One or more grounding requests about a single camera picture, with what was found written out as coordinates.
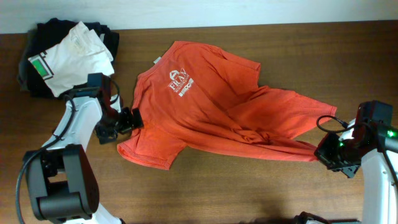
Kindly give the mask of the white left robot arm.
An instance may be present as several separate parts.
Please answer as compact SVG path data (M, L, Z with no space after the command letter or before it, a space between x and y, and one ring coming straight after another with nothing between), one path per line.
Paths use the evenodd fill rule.
M20 178L25 177L36 219L52 223L123 223L100 203L100 192L86 155L91 134L101 118L118 115L114 134L143 127L137 108L118 111L90 96L69 98L50 139L28 151Z

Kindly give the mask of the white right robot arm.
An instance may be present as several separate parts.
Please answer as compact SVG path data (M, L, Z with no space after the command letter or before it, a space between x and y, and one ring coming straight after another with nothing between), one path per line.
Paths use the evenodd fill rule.
M341 130L319 129L326 136L315 156L333 172L364 178L362 223L397 223L397 129L383 123L356 122Z

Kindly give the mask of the orange-red t-shirt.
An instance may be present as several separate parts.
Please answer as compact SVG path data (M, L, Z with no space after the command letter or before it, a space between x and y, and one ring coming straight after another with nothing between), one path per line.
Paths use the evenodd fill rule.
M167 170L185 148L277 161L315 160L297 137L336 107L291 90L259 86L260 63L208 44L176 41L137 78L133 106L143 128L120 155Z

